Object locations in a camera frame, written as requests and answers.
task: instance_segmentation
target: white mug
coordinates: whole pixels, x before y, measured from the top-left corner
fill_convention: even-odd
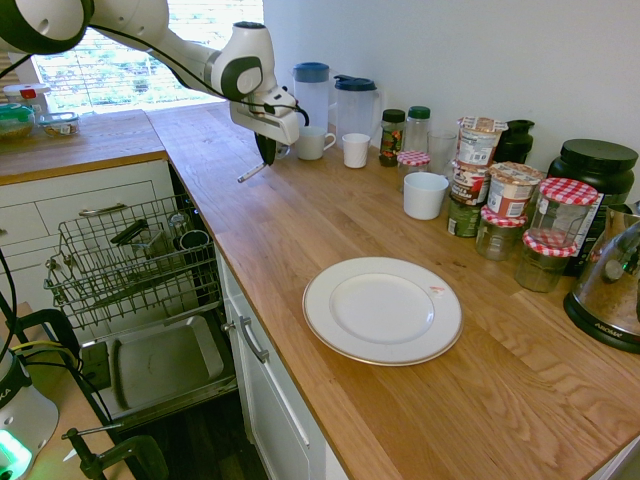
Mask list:
[[[325,145],[326,139],[331,142]],[[300,160],[318,160],[324,151],[336,143],[336,136],[322,127],[300,127],[300,137],[296,141],[296,152]]]

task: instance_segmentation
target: window blind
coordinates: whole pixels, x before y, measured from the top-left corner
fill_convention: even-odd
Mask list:
[[[169,0],[169,28],[185,40],[221,49],[233,23],[262,22],[260,0]],[[34,56],[59,111],[151,109],[214,100],[182,87],[158,60],[88,29],[72,50]]]

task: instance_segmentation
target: wire rack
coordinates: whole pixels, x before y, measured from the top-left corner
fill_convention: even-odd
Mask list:
[[[74,328],[141,310],[163,320],[219,302],[213,244],[187,195],[63,222],[45,289]]]

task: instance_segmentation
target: cabinet handle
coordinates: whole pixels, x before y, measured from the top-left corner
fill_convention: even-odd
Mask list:
[[[105,213],[117,212],[118,210],[124,210],[127,207],[124,203],[116,203],[112,207],[99,208],[98,210],[81,210],[78,215],[81,217],[97,217],[98,215],[104,215]]]
[[[240,317],[240,330],[242,330],[242,335],[244,336],[244,339],[247,342],[247,345],[249,345],[249,348],[251,349],[253,354],[256,356],[256,358],[260,361],[260,363],[266,363],[267,359],[269,358],[269,351],[262,350],[262,348],[260,348],[260,345],[257,345],[251,340],[251,337],[249,336],[250,324],[251,324],[251,318]]]

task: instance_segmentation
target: open dishwasher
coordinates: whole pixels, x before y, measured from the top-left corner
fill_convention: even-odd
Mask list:
[[[214,247],[189,197],[84,215],[60,224],[45,288],[113,420],[130,428],[235,389]]]

